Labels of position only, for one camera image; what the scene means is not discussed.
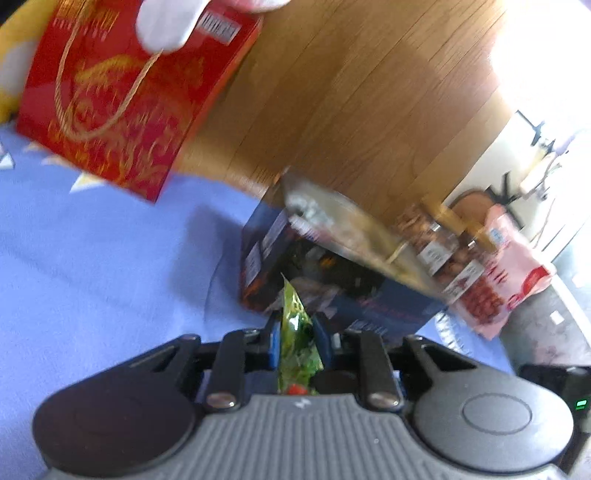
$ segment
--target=gold rope handle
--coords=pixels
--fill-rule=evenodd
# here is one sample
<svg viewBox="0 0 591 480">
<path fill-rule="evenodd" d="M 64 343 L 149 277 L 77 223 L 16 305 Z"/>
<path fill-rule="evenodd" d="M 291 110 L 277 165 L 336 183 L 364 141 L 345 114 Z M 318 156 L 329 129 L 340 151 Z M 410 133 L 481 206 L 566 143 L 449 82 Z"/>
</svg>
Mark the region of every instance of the gold rope handle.
<svg viewBox="0 0 591 480">
<path fill-rule="evenodd" d="M 123 100 L 123 102 L 121 102 L 121 104 L 119 105 L 119 108 L 113 114 L 113 116 L 111 118 L 109 118 L 103 125 L 95 128 L 93 130 L 79 131 L 79 132 L 74 131 L 72 126 L 66 120 L 66 113 L 65 113 L 65 111 L 62 107 L 62 104 L 61 104 L 61 77 L 64 73 L 64 67 L 66 65 L 67 56 L 70 53 L 70 48 L 72 47 L 72 44 L 74 43 L 74 39 L 76 38 L 78 31 L 80 30 L 80 26 L 82 25 L 82 22 L 84 21 L 84 19 L 86 17 L 86 11 L 87 11 L 90 3 L 91 3 L 90 0 L 84 1 L 84 4 L 82 5 L 82 8 L 80 9 L 78 17 L 76 18 L 76 22 L 74 23 L 74 27 L 72 28 L 72 34 L 70 35 L 70 38 L 68 39 L 68 41 L 66 43 L 66 47 L 64 48 L 64 52 L 61 55 L 60 65 L 57 68 L 56 91 L 54 93 L 57 121 L 60 124 L 61 131 L 70 140 L 77 141 L 77 142 L 84 142 L 84 141 L 92 140 L 93 138 L 99 137 L 100 135 L 105 133 L 109 128 L 111 128 L 117 122 L 117 120 L 119 120 L 121 118 L 121 115 L 123 115 L 125 113 L 125 110 L 127 109 L 129 104 L 131 103 L 131 100 L 133 99 L 134 95 L 137 93 L 138 88 L 139 88 L 140 84 L 142 83 L 143 79 L 148 74 L 150 68 L 152 68 L 152 65 L 154 65 L 154 63 L 156 63 L 156 60 L 158 60 L 158 58 L 160 57 L 160 55 L 162 53 L 162 51 L 155 53 L 146 62 L 146 64 L 144 65 L 144 67 L 140 71 L 139 75 L 135 79 L 134 84 L 131 86 L 131 89 L 129 90 L 129 92 L 125 96 L 125 99 Z M 73 113 L 72 113 L 72 117 L 70 118 L 70 122 L 73 123 L 73 121 L 74 121 L 74 119 L 73 119 Z"/>
</svg>

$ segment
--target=green snack bag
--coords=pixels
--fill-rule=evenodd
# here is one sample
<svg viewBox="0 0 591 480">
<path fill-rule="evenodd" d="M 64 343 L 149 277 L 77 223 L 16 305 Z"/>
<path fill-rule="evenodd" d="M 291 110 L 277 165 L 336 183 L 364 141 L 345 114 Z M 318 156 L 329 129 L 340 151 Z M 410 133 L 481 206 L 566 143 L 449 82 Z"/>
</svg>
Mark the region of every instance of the green snack bag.
<svg viewBox="0 0 591 480">
<path fill-rule="evenodd" d="M 323 366 L 314 343 L 312 321 L 294 287 L 284 281 L 279 392 L 303 394 L 308 390 L 310 378 Z"/>
</svg>

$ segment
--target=gray rubber pad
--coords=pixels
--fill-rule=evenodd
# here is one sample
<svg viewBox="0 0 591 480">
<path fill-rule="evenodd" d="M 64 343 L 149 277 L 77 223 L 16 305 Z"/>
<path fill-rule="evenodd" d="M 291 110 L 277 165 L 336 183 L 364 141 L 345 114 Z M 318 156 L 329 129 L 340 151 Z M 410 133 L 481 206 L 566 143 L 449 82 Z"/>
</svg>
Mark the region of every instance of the gray rubber pad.
<svg viewBox="0 0 591 480">
<path fill-rule="evenodd" d="M 46 480 L 80 480 L 52 470 Z M 563 480 L 548 465 L 528 474 L 478 475 L 441 461 L 401 418 L 361 408 L 352 395 L 255 395 L 209 416 L 184 449 L 126 480 Z"/>
</svg>

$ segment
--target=pink packaging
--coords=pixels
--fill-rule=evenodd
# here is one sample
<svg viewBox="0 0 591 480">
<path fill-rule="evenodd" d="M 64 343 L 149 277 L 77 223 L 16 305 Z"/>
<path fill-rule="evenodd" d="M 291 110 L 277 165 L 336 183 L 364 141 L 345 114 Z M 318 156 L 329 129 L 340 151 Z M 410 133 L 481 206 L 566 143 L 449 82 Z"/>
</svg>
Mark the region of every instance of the pink packaging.
<svg viewBox="0 0 591 480">
<path fill-rule="evenodd" d="M 539 258 L 503 206 L 488 210 L 485 227 L 498 252 L 491 255 L 482 276 L 453 308 L 473 330 L 490 340 L 499 334 L 517 305 L 550 285 L 556 268 Z"/>
</svg>

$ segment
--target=red gift box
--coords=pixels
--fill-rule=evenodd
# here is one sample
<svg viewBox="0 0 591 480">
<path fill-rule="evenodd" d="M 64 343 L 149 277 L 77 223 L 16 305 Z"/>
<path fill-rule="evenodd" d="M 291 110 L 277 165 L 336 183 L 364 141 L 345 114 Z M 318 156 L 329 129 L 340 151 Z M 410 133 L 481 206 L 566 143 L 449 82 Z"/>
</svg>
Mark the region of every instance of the red gift box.
<svg viewBox="0 0 591 480">
<path fill-rule="evenodd" d="M 93 4 L 84 8 L 84 0 L 58 5 L 33 60 L 17 131 L 74 165 L 155 201 L 181 145 L 202 124 L 256 40 L 261 17 L 210 3 L 186 44 L 156 60 L 112 127 L 79 139 L 71 132 L 85 137 L 116 118 L 150 59 L 135 33 L 141 0 L 89 1 Z M 61 76 L 61 99 L 56 99 L 60 60 L 81 12 Z"/>
</svg>

